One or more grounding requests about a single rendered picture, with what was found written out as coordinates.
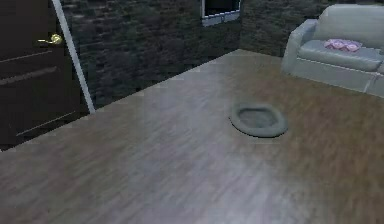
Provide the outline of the pale grey sofa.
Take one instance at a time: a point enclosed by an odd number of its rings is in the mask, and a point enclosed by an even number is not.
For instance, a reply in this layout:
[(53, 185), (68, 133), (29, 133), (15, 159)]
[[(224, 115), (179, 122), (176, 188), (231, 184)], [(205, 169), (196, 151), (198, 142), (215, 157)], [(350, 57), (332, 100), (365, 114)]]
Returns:
[[(360, 42), (356, 52), (324, 47), (329, 39)], [(334, 4), (290, 33), (281, 71), (384, 98), (384, 6)]]

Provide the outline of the dark brown room door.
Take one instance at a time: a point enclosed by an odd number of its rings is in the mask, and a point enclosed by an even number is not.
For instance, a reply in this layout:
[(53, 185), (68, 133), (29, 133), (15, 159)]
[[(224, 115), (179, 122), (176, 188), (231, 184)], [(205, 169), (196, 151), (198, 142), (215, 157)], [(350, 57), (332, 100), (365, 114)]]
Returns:
[[(90, 112), (58, 0), (0, 0), (0, 150)], [(60, 45), (40, 43), (52, 34)]]

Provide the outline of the pink cloth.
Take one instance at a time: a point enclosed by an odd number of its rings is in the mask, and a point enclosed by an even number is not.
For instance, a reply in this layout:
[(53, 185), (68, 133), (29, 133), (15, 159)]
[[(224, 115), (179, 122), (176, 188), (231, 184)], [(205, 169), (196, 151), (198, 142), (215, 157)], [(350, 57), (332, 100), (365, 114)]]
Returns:
[(352, 40), (329, 39), (324, 42), (324, 47), (340, 51), (356, 52), (362, 47), (362, 44)]

